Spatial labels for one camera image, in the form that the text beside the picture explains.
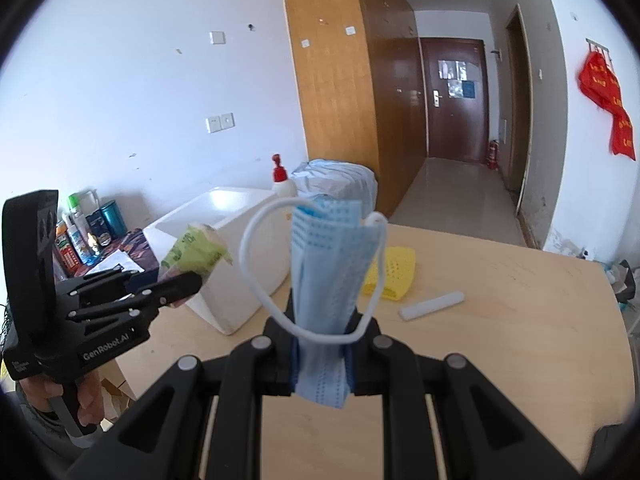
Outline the person's left hand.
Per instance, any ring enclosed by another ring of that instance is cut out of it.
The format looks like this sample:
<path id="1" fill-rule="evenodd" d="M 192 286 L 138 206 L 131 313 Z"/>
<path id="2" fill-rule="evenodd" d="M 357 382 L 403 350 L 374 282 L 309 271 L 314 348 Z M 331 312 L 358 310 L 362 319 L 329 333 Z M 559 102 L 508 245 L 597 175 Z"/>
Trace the person's left hand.
<path id="1" fill-rule="evenodd" d="M 26 356 L 4 359 L 15 388 L 12 408 L 32 430 L 49 434 L 53 429 L 72 439 L 100 432 L 104 419 L 99 366 L 46 372 Z"/>

